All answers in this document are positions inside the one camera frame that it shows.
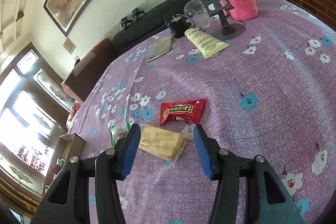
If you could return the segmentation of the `yellow biscuit packet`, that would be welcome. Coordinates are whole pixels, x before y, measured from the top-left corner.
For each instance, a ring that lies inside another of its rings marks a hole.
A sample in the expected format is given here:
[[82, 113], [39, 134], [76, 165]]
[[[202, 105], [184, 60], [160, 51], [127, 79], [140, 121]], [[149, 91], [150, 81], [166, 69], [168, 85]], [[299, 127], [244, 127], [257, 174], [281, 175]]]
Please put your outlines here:
[[183, 152], [189, 135], [167, 130], [163, 127], [141, 123], [139, 148], [174, 164]]

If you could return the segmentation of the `cardboard box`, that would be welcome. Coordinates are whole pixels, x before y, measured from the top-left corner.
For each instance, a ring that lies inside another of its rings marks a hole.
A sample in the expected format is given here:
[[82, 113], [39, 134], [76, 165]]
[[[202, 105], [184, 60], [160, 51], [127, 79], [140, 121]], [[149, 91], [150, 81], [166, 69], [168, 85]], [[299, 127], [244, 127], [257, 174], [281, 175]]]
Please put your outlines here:
[[78, 134], [61, 135], [56, 143], [54, 153], [51, 158], [50, 166], [47, 170], [45, 182], [43, 184], [42, 196], [45, 195], [47, 189], [54, 180], [54, 172], [52, 166], [56, 164], [57, 159], [64, 159], [68, 161], [73, 156], [81, 156], [86, 141]]

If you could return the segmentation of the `clear green nut packet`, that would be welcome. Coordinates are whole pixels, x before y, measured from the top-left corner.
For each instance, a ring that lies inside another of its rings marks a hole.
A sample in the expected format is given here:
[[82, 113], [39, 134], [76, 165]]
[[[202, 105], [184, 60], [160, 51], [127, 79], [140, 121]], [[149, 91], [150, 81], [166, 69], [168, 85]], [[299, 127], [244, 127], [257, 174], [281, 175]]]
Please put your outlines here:
[[116, 145], [116, 143], [119, 139], [125, 138], [127, 136], [127, 134], [130, 131], [133, 123], [134, 123], [133, 118], [127, 119], [126, 122], [124, 124], [121, 124], [121, 125], [116, 125], [115, 120], [113, 120], [113, 119], [109, 121], [108, 129], [109, 129], [109, 132], [110, 132], [110, 142], [111, 142], [112, 148], [115, 147], [115, 145]]

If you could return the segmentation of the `purple floral tablecloth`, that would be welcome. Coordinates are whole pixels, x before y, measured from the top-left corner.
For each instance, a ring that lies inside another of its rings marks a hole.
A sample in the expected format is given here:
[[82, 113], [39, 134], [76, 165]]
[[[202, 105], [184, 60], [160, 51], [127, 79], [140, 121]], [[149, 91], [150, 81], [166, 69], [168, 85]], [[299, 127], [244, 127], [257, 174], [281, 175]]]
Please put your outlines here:
[[335, 192], [335, 31], [284, 0], [256, 0], [244, 34], [205, 59], [187, 39], [147, 57], [164, 30], [132, 46], [94, 82], [70, 131], [82, 158], [110, 147], [110, 128], [159, 124], [163, 102], [203, 98], [206, 134], [234, 154], [263, 155], [305, 223]]

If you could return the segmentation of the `small red snack packet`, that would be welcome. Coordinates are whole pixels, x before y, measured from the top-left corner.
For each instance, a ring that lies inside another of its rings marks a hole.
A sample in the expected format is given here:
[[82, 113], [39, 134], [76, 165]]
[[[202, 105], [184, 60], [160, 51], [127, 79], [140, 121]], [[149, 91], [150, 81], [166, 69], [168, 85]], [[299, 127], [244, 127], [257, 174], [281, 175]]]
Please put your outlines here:
[[190, 120], [194, 124], [199, 124], [206, 102], [203, 98], [183, 102], [163, 102], [161, 103], [159, 124], [183, 120]]

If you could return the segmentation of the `cream lotion tube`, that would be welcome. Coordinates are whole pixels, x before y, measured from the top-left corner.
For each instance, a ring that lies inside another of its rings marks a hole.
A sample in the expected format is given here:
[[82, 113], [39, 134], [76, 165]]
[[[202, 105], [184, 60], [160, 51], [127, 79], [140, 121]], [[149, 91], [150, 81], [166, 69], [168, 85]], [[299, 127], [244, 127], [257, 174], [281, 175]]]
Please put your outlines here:
[[197, 47], [205, 59], [209, 59], [229, 46], [227, 43], [197, 28], [187, 29], [185, 31], [185, 37]]

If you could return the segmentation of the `olive green notebook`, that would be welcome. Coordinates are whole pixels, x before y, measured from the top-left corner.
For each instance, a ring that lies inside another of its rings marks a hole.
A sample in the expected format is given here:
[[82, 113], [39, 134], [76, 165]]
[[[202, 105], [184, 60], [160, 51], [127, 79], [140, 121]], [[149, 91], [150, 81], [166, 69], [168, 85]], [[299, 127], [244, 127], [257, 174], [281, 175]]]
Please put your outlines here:
[[173, 48], [173, 43], [173, 35], [168, 36], [167, 38], [164, 38], [159, 42], [156, 42], [153, 46], [153, 49], [151, 50], [149, 57], [147, 58], [147, 61], [153, 61], [170, 52]]

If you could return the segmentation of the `black key pouch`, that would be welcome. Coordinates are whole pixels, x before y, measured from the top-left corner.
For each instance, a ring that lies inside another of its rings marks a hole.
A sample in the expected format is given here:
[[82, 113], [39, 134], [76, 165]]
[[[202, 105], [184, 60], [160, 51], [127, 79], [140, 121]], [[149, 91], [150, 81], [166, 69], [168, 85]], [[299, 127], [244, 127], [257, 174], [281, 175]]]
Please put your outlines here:
[[185, 31], [191, 26], [190, 22], [187, 22], [186, 17], [182, 14], [174, 15], [172, 20], [167, 22], [166, 25], [176, 39], [183, 38]]

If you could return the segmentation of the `clear plastic cup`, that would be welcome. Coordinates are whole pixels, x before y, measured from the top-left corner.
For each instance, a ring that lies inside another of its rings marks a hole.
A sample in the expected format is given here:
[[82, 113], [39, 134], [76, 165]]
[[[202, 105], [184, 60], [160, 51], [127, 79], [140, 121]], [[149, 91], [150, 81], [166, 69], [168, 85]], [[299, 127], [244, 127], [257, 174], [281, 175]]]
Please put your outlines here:
[[192, 20], [197, 28], [201, 30], [209, 28], [211, 18], [200, 0], [187, 2], [183, 11], [185, 16]]

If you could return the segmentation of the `black phone stand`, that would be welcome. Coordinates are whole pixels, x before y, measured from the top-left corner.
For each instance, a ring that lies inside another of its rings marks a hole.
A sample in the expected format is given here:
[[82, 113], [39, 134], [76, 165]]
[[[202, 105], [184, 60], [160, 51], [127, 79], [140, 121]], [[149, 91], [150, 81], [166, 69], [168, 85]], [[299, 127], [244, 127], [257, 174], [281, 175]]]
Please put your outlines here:
[[219, 40], [232, 40], [245, 32], [245, 26], [239, 23], [228, 23], [225, 11], [230, 11], [234, 7], [229, 0], [200, 0], [206, 8], [210, 17], [217, 15], [221, 22], [221, 28], [213, 32], [212, 36]]

